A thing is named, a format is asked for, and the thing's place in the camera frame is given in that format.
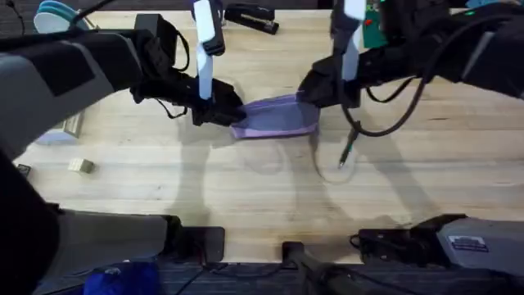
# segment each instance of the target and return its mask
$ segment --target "sticker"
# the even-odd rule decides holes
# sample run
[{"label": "sticker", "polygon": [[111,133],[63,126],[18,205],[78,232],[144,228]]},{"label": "sticker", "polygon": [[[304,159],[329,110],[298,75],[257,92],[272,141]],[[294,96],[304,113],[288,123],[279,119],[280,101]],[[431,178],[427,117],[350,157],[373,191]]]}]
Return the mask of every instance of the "sticker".
[{"label": "sticker", "polygon": [[449,236],[451,246],[455,250],[473,251],[473,252],[489,252],[486,242],[481,237],[470,236]]}]

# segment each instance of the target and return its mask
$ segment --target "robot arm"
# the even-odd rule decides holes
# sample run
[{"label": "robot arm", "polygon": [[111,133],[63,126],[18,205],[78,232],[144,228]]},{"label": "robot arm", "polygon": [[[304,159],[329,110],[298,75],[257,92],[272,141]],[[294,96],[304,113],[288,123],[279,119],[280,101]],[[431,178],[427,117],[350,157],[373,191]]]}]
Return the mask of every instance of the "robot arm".
[{"label": "robot arm", "polygon": [[[222,39],[221,30],[215,33],[209,42]],[[198,79],[173,68],[178,36],[160,15],[139,15],[134,29],[3,40],[0,150],[12,160],[60,121],[123,89],[130,89],[136,103],[154,98],[191,108],[195,125],[228,126],[244,119],[233,86],[210,76],[212,98],[201,99]]]},{"label": "robot arm", "polygon": [[[437,53],[427,82],[439,75],[454,83],[515,98],[522,96],[524,68],[516,61],[522,48],[524,7],[496,3],[450,15],[444,0],[385,1],[380,5],[382,31],[389,44],[353,59],[358,61],[358,70],[354,79],[344,79],[346,107],[360,106],[361,89],[397,79],[423,77]],[[337,54],[347,54],[341,52],[342,44],[351,44],[353,33],[359,33],[356,25],[347,25],[351,21],[358,24],[358,20],[341,15],[340,9],[333,11],[332,16],[333,55],[314,63],[300,85],[300,98],[317,107],[341,103],[333,87],[340,79],[336,68],[355,66],[347,58],[342,64],[337,63]]]}]

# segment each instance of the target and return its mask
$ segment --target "black cable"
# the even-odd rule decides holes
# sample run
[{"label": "black cable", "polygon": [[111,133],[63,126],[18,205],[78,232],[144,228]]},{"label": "black cable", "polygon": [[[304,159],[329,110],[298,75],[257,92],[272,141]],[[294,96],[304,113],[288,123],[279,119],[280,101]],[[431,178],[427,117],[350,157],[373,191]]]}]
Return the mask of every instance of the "black cable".
[{"label": "black cable", "polygon": [[351,246],[353,246],[357,250],[360,249],[358,238],[359,238],[358,234],[353,234],[352,236],[350,236],[350,244],[351,244]]},{"label": "black cable", "polygon": [[369,87],[366,88],[366,93],[368,93],[368,96],[369,98],[374,101],[374,102],[380,102],[380,103],[388,103],[388,102],[391,102],[392,100],[394,100],[395,98],[397,98],[399,96],[400,93],[402,93],[404,91],[404,89],[406,87],[408,87],[408,85],[411,83],[411,81],[413,81],[413,77],[407,79],[406,81],[404,81],[399,87],[397,90],[395,90],[393,92],[392,95],[390,95],[390,97],[384,99],[384,100],[381,100],[381,99],[378,99],[374,94],[373,92],[371,91],[371,89]]},{"label": "black cable", "polygon": [[79,22],[79,20],[82,20],[84,17],[92,14],[93,12],[97,11],[97,10],[100,10],[102,7],[104,7],[105,5],[113,2],[115,0],[102,0],[100,1],[99,3],[91,6],[91,7],[88,7],[86,8],[85,10],[82,10],[79,14],[77,14],[75,17],[73,17],[73,19],[71,20],[70,24],[69,24],[69,30],[73,29],[75,26],[76,26],[76,23]]},{"label": "black cable", "polygon": [[180,33],[180,31],[178,31],[178,30],[177,30],[177,35],[180,37],[180,40],[182,41],[183,49],[186,51],[186,65],[185,65],[182,69],[176,69],[176,68],[175,68],[175,70],[185,71],[185,70],[188,69],[188,67],[189,67],[189,62],[190,62],[189,43],[188,43],[187,40],[182,36],[182,33]]},{"label": "black cable", "polygon": [[[342,77],[341,66],[337,66],[336,67],[337,69],[337,76],[336,76],[337,96],[338,96],[339,102],[341,103],[342,112],[344,112],[344,116],[346,117],[347,121],[351,124],[351,127],[358,130],[361,134],[369,136],[369,137],[381,137],[381,136],[385,136],[385,135],[388,135],[396,131],[398,128],[402,127],[402,125],[413,114],[413,111],[415,110],[415,108],[418,105],[418,102],[420,101],[422,92],[424,91],[424,87],[426,86],[427,83],[429,83],[429,81],[433,77],[433,72],[435,71],[437,62],[439,61],[439,59],[444,54],[445,50],[450,46],[452,42],[454,42],[456,39],[461,37],[463,34],[468,32],[469,30],[477,27],[478,25],[484,25],[484,24],[487,24],[489,22],[494,22],[494,21],[507,20],[507,19],[511,19],[512,17],[513,16],[510,16],[510,15],[499,15],[499,16],[486,17],[486,18],[474,21],[468,25],[465,25],[464,27],[452,33],[450,37],[445,40],[444,44],[442,44],[436,50],[435,54],[431,56],[429,62],[427,63],[427,66],[424,68],[420,83],[418,84],[417,90],[415,91],[415,94],[413,95],[413,99],[411,103],[409,104],[409,107],[406,110],[406,112],[400,117],[400,119],[394,125],[382,131],[369,131],[357,125],[357,122],[355,121],[355,119],[353,119],[353,116],[350,114],[350,112],[347,109],[348,103],[347,103],[347,99],[344,93],[344,81],[341,78]],[[335,57],[336,65],[338,64],[342,65],[342,55],[336,54],[334,57]]]},{"label": "black cable", "polygon": [[171,112],[169,112],[169,110],[167,109],[167,107],[165,107],[164,103],[162,103],[160,100],[156,99],[155,100],[164,108],[165,112],[167,113],[167,116],[170,118],[170,119],[177,119],[181,116],[184,116],[187,114],[187,107],[184,107],[183,108],[183,111],[175,116],[171,115]]},{"label": "black cable", "polygon": [[22,28],[22,32],[20,33],[21,36],[25,35],[25,23],[24,23],[24,18],[22,17],[22,15],[18,12],[18,9],[16,9],[16,5],[15,5],[15,2],[12,1],[12,0],[6,0],[6,6],[11,8],[13,10],[13,12],[15,12],[16,14],[16,17],[18,18],[18,20],[20,21],[20,27]]}]

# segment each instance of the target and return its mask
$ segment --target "purple towel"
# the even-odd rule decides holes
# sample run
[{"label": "purple towel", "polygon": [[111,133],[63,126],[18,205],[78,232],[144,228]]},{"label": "purple towel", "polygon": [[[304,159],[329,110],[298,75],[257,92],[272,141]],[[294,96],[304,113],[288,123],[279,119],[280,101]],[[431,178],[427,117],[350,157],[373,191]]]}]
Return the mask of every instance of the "purple towel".
[{"label": "purple towel", "polygon": [[297,136],[313,132],[320,110],[299,102],[295,94],[268,98],[242,106],[246,119],[231,125],[235,138]]}]

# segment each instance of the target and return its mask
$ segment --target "black stapler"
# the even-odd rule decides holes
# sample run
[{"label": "black stapler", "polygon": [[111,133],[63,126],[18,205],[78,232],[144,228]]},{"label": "black stapler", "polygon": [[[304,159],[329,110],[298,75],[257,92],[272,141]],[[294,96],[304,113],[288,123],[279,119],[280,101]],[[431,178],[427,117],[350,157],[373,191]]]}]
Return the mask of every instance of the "black stapler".
[{"label": "black stapler", "polygon": [[274,22],[275,10],[255,4],[229,4],[224,18],[268,34],[276,34],[279,24]]}]

